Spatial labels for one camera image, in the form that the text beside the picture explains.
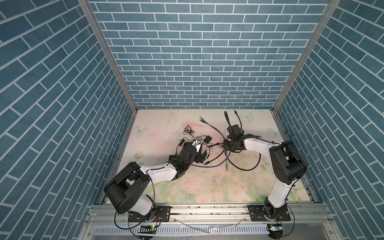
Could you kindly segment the black network switch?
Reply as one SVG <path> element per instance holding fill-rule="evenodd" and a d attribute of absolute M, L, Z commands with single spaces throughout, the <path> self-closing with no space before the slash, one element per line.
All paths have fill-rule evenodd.
<path fill-rule="evenodd" d="M 206 143 L 204 142 L 203 138 L 201 138 L 201 137 L 196 137 L 192 142 L 192 146 L 194 146 L 196 148 L 197 152 L 199 152 L 205 144 Z"/>

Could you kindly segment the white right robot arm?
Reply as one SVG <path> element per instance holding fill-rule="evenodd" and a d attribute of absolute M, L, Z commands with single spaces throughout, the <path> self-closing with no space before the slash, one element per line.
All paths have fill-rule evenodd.
<path fill-rule="evenodd" d="M 276 177 L 271 193 L 265 200 L 265 210 L 282 210 L 294 184 L 301 179 L 308 169 L 306 160 L 301 156 L 292 141 L 275 143 L 258 136 L 244 134 L 238 126 L 228 127 L 229 135 L 224 140 L 224 149 L 231 153 L 253 151 L 264 155 L 272 163 Z"/>

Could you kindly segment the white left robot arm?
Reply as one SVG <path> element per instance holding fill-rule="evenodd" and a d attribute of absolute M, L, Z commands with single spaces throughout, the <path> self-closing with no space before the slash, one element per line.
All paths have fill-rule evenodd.
<path fill-rule="evenodd" d="M 121 215 L 133 211 L 142 216 L 152 213 L 155 199 L 144 196 L 145 189 L 156 183 L 175 181 L 184 176 L 193 163 L 204 162 L 208 153 L 202 151 L 203 145 L 202 139 L 186 142 L 179 154 L 169 156 L 162 165 L 127 164 L 104 187 L 116 212 Z"/>

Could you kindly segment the black power adapter right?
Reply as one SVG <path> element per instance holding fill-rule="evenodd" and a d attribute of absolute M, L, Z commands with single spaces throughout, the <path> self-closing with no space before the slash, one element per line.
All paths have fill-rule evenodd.
<path fill-rule="evenodd" d="M 212 141 L 212 137 L 210 137 L 210 136 L 206 136 L 205 139 L 204 139 L 204 142 L 206 144 L 209 144 L 211 141 Z"/>

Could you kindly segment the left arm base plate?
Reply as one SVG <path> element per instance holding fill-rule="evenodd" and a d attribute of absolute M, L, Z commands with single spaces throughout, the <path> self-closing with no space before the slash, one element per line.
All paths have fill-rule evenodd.
<path fill-rule="evenodd" d="M 170 214 L 171 206 L 160 205 L 153 207 L 146 215 L 131 211 L 129 214 L 129 222 L 169 222 Z"/>

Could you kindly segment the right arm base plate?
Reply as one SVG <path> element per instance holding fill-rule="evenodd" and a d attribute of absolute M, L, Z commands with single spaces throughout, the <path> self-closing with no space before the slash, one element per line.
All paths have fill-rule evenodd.
<path fill-rule="evenodd" d="M 280 208 L 274 208 L 270 205 L 249 205 L 247 206 L 247 210 L 250 213 L 252 222 L 288 222 L 291 220 L 287 205 Z"/>

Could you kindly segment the aluminium front rail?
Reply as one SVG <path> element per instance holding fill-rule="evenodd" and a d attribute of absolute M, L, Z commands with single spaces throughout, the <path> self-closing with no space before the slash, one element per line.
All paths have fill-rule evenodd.
<path fill-rule="evenodd" d="M 237 223 L 270 223 L 264 217 L 261 203 L 228 203 L 228 204 L 160 204 L 168 206 L 167 211 L 163 210 L 156 221 L 164 224 L 229 224 Z M 116 215 L 112 205 L 94 205 L 86 220 L 86 225 L 114 225 L 114 221 L 127 227 L 130 214 Z M 273 223 L 309 223 L 323 224 L 333 222 L 333 218 L 325 204 L 303 202 L 288 203 L 287 215 L 289 220 L 272 221 Z"/>

